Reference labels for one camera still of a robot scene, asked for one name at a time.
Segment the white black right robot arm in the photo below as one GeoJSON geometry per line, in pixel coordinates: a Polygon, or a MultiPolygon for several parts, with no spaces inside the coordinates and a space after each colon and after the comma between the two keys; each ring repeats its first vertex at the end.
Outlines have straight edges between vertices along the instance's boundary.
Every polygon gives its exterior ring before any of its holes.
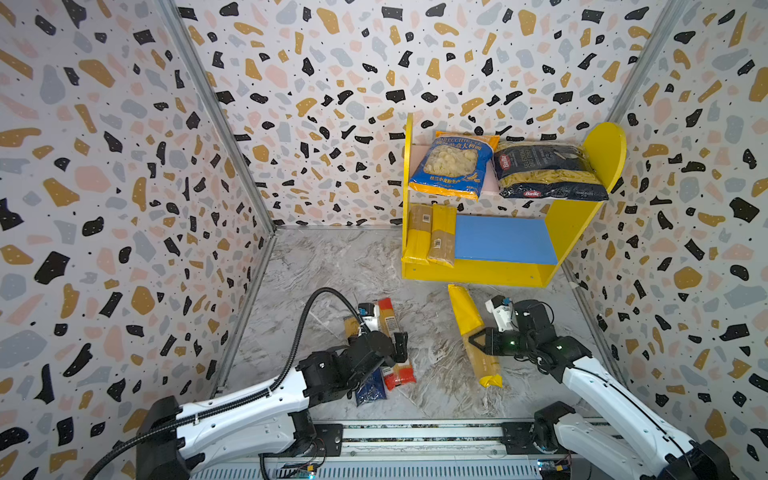
{"type": "Polygon", "coordinates": [[[579,340],[559,335],[548,304],[497,295],[486,307],[495,326],[486,325],[475,306],[456,316],[470,353],[533,364],[591,405],[616,432],[597,429],[557,401],[534,415],[529,442],[536,450],[576,453],[613,479],[734,478],[729,457],[719,446],[700,443],[663,420],[579,340]]]}

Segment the red pasta packet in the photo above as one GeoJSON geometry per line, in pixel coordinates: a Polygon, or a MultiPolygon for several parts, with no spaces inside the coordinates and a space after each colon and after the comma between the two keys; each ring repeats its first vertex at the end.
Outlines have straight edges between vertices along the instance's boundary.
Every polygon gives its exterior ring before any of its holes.
{"type": "Polygon", "coordinates": [[[394,365],[382,367],[384,384],[388,391],[392,391],[399,386],[415,383],[416,378],[408,355],[408,333],[401,328],[391,299],[383,298],[377,302],[377,306],[379,328],[394,345],[394,365]]]}

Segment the dark blue pasta bag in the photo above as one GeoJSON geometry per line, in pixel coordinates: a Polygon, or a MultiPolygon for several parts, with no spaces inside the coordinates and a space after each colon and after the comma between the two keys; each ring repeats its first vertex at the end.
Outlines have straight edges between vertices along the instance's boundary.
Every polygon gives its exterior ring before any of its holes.
{"type": "Polygon", "coordinates": [[[380,369],[375,370],[355,392],[357,407],[386,399],[386,387],[380,369]]]}

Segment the yellow spaghetti bag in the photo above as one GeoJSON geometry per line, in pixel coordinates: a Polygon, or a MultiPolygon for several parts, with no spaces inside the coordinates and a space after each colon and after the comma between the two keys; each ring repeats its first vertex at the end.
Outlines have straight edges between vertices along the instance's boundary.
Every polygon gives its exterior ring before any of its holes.
{"type": "Polygon", "coordinates": [[[412,204],[409,206],[403,259],[408,263],[428,265],[431,242],[432,206],[412,204]]]}

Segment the yellow spaghetti box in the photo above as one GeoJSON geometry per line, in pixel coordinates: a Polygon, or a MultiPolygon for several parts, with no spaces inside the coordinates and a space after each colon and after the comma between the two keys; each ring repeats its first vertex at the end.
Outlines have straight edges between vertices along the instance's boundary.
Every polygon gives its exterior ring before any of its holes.
{"type": "Polygon", "coordinates": [[[486,325],[468,290],[450,284],[448,291],[465,352],[478,383],[484,388],[501,388],[503,379],[500,363],[495,356],[483,351],[486,325]]]}

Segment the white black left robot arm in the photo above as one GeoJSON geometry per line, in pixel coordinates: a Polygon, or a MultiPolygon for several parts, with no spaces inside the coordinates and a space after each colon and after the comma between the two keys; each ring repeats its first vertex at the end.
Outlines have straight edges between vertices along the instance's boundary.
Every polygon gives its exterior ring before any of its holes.
{"type": "Polygon", "coordinates": [[[188,479],[249,454],[296,456],[317,437],[310,408],[350,398],[379,367],[405,361],[408,336],[381,331],[344,348],[316,351],[290,367],[281,384],[265,381],[210,400],[157,400],[136,448],[139,479],[188,479]]]}

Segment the blue orecchiette pasta bag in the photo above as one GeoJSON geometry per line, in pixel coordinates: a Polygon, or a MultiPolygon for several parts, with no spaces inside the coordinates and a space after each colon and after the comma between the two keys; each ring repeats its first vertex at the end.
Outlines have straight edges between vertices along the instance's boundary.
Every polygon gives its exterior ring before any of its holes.
{"type": "Polygon", "coordinates": [[[409,180],[420,193],[478,200],[500,137],[438,131],[409,180]]]}

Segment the clear yellow spaghetti packet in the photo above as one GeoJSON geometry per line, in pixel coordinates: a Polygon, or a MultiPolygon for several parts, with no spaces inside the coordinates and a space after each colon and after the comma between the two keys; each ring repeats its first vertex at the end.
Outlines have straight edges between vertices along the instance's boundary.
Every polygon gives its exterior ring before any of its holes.
{"type": "Polygon", "coordinates": [[[427,260],[452,268],[455,264],[457,210],[453,206],[433,204],[431,235],[427,260]]]}

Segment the black penne pasta bag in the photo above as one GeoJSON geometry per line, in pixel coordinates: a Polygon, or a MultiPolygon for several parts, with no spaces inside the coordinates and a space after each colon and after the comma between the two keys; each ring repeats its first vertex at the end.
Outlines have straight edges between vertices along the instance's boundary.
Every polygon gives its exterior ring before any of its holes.
{"type": "Polygon", "coordinates": [[[564,142],[504,142],[492,159],[499,194],[512,199],[602,202],[608,192],[586,151],[564,142]]]}

